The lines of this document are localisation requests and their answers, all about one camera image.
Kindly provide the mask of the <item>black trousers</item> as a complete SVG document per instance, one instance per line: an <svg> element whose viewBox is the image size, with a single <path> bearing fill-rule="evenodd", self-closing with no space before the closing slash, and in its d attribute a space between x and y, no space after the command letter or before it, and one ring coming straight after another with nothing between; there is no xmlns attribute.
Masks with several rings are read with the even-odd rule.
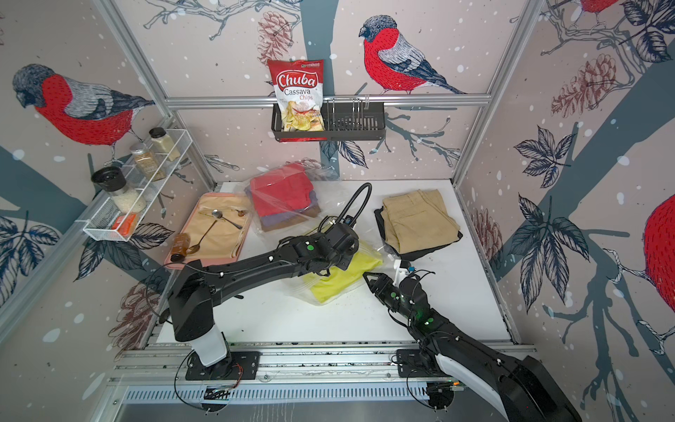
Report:
<svg viewBox="0 0 675 422"><path fill-rule="evenodd" d="M432 248L419 249L419 250L416 250L416 251L401 253L392 244L390 244L388 242L387 238L386 238L385 227L384 227L385 221L384 221L384 218L382 216L383 215L382 213L383 213L383 207L380 207L379 209L376 209L374 211L374 219L376 221L381 240L383 241L383 244L384 244L385 248L387 249L387 251L392 251L398 258L401 258L402 260L407 260L407 261L418 260L419 258L422 258L426 255L429 255L429 254L431 254L435 251L442 250L442 249L450 246L451 244L458 243L463 238L462 232L458 231L457 232L457 239L455 241L449 243L449 244L442 244L442 245L434 246Z"/></svg>

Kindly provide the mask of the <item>yellow green garment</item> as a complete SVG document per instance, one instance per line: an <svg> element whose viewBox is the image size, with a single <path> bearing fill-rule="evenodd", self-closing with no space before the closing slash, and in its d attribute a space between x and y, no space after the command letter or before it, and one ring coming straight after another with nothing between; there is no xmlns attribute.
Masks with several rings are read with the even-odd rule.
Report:
<svg viewBox="0 0 675 422"><path fill-rule="evenodd" d="M326 304L350 289L357 288L363 281L363 274L371 272L383 264L383 257L369 246L362 246L346 270L332 267L330 275L311 274L303 277L309 287L309 300L319 305Z"/></svg>

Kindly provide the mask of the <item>tan garment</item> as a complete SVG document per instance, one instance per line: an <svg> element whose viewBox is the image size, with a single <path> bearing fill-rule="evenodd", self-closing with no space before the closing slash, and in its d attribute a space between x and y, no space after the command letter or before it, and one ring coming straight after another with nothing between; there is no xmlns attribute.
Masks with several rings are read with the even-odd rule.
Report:
<svg viewBox="0 0 675 422"><path fill-rule="evenodd" d="M438 190L388 197L382 207L386 238L401 253L449 244L461 231Z"/></svg>

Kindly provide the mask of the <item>clear plastic vacuum bag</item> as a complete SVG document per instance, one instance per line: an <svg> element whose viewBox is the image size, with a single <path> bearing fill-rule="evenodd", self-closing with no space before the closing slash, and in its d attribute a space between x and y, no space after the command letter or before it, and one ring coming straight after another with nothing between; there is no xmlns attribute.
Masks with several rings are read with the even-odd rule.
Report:
<svg viewBox="0 0 675 422"><path fill-rule="evenodd" d="M251 202L252 226L258 233L259 238L266 245L275 247L279 244L279 241L287 237L306 236L316 232L325 232L336 223L351 224L359 237L359 249L367 245L373 250L378 251L382 256L383 264L371 272L386 273L392 270L396 259L391 253L387 252L374 219L374 208L372 207L374 189L372 187L365 187L363 189L349 187L341 181L332 180L330 178L332 172L319 165L310 165L302 162L288 162L285 165L294 163L305 167L305 172L314 186L314 191L310 194L313 202L308 209L266 217L260 217L256 212L249 191L251 180L284 165L272 169L260 169L258 175L237 185L237 192L244 194ZM309 304L321 306L309 300L309 287L303 281L303 277L308 275L311 274L286 280L285 284L288 295ZM360 286L350 289L343 295L364 285L365 281L363 278Z"/></svg>

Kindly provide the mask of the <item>red garment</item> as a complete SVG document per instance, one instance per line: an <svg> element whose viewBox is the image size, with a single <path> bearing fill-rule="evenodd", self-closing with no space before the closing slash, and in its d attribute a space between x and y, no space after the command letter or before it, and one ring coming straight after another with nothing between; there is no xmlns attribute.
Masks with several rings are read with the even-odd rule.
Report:
<svg viewBox="0 0 675 422"><path fill-rule="evenodd" d="M276 168L251 180L251 200L260 217L308 209L314 186L305 167L294 163Z"/></svg>

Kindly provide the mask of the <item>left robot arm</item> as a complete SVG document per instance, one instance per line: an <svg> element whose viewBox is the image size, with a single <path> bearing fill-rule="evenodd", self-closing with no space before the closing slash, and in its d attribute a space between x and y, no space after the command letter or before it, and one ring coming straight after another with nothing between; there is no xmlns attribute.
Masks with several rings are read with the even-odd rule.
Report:
<svg viewBox="0 0 675 422"><path fill-rule="evenodd" d="M200 260L184 265L168 293L176 341L187 343L204 367L229 358L229 345L214 321L214 308L250 289L305 274L329 276L347 270L360 242L352 227L336 223L325 232L288 237L267 253L205 268Z"/></svg>

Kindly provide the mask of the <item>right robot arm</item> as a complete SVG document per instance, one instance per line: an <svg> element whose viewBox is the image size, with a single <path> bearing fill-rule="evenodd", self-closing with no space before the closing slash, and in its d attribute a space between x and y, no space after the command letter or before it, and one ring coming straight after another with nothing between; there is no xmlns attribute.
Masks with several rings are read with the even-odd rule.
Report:
<svg viewBox="0 0 675 422"><path fill-rule="evenodd" d="M429 304L420 275L397 285L383 273L363 277L381 304L405 318L407 332L443 374L467 385L507 420L581 420L539 360L518 359L471 338Z"/></svg>

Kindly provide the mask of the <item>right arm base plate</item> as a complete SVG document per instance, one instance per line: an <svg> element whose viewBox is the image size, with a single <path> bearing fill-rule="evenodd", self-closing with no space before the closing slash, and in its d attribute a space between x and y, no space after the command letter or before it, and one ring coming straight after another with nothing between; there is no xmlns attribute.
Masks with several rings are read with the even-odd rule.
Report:
<svg viewBox="0 0 675 422"><path fill-rule="evenodd" d="M435 358L419 349L397 349L393 363L397 366L398 375L407 377L442 377L443 373Z"/></svg>

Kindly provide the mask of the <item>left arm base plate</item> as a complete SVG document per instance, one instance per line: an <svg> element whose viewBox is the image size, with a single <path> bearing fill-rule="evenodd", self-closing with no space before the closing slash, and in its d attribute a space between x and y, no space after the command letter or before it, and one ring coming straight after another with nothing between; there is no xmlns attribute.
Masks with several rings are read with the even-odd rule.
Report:
<svg viewBox="0 0 675 422"><path fill-rule="evenodd" d="M254 380L258 373L260 352L231 352L213 366L204 366L195 352L190 353L186 364L186 381L242 381Z"/></svg>

